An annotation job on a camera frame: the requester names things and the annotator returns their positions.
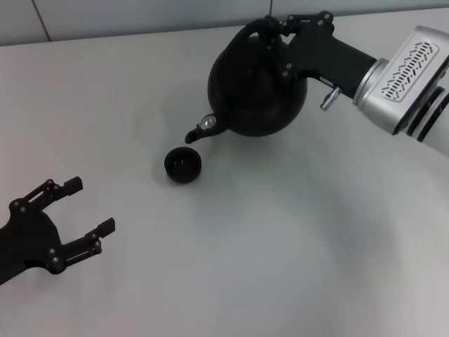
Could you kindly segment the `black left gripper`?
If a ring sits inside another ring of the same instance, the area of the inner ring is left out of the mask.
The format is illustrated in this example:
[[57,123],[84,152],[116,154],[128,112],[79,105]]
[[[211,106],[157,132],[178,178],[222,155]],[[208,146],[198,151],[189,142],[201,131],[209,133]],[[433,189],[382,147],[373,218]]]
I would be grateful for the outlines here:
[[78,176],[62,185],[48,179],[10,203],[10,218],[1,228],[2,284],[33,267],[58,275],[67,267],[102,253],[100,240],[115,231],[113,218],[100,223],[82,238],[62,245],[55,224],[43,212],[53,202],[82,189]]

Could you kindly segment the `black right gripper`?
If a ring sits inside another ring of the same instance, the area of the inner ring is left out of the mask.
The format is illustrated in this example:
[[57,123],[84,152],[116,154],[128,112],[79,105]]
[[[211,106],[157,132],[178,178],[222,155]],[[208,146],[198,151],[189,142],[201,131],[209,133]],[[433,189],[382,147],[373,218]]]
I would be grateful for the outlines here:
[[376,58],[336,39],[333,14],[290,14],[279,23],[279,33],[294,34],[289,46],[280,34],[265,33],[266,60],[278,86],[290,86],[292,63],[299,77],[310,77],[340,88],[343,95],[354,98],[364,76]]

